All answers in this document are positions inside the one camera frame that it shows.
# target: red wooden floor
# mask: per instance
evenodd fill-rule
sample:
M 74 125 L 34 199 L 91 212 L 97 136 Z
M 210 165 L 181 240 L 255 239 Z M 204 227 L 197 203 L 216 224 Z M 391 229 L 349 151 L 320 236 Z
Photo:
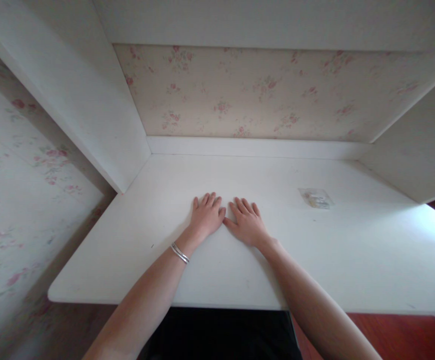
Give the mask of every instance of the red wooden floor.
M 384 360 L 435 360 L 435 317 L 348 314 Z M 303 360 L 322 360 L 294 322 Z

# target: silver bracelet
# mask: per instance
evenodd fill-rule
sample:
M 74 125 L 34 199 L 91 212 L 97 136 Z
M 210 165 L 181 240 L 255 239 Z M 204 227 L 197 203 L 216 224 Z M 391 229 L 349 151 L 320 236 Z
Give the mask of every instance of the silver bracelet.
M 184 261 L 186 264 L 189 263 L 189 258 L 184 255 L 181 250 L 179 250 L 179 247 L 176 245 L 175 242 L 171 244 L 171 249 L 176 253 L 177 256 L 181 258 L 182 261 Z

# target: small plastic bag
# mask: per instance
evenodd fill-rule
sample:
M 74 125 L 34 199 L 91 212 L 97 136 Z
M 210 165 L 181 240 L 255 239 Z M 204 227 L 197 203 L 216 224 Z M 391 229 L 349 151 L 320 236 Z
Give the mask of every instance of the small plastic bag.
M 328 193 L 323 189 L 300 188 L 299 192 L 304 202 L 312 208 L 329 210 L 334 205 Z

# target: person's lap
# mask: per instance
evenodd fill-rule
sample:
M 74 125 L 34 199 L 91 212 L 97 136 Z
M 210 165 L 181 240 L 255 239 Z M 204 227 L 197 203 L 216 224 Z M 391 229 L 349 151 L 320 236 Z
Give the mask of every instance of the person's lap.
M 171 307 L 142 360 L 302 360 L 287 311 Z

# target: white desk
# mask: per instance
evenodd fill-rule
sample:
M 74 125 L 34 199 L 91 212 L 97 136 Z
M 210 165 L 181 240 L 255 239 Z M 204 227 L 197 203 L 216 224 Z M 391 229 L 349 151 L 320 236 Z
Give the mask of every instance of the white desk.
M 325 189 L 331 210 L 298 188 Z M 118 304 L 188 224 L 194 196 L 259 205 L 269 232 L 348 312 L 435 314 L 435 211 L 356 161 L 152 155 L 51 285 L 55 302 Z M 224 226 L 194 253 L 175 306 L 282 309 L 266 262 Z

